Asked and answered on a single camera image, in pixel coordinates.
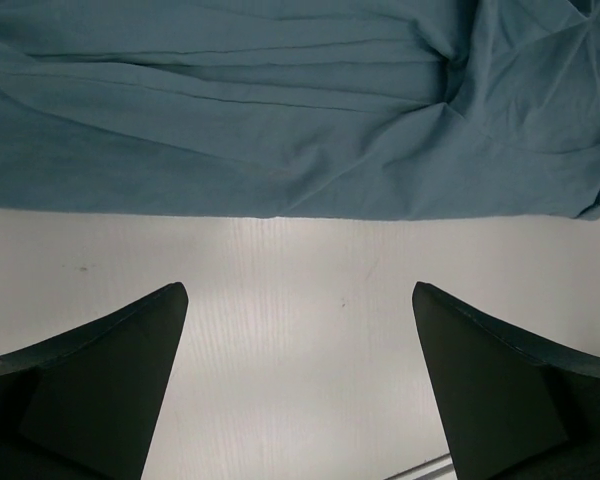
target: teal fabric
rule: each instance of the teal fabric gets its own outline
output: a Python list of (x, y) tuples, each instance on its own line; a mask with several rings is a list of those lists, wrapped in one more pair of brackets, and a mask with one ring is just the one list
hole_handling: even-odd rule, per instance
[(600, 0), (0, 1), (0, 207), (600, 216)]

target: blue cloth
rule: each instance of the blue cloth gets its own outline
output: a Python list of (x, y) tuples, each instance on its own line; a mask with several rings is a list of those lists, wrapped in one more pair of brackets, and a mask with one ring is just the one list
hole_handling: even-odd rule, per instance
[(0, 207), (600, 216), (600, 0), (0, 0)]

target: wrinkled fabric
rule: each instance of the wrinkled fabric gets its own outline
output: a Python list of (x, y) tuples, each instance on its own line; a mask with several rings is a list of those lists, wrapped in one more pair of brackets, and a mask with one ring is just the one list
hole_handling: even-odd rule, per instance
[(600, 0), (0, 1), (0, 207), (600, 216)]

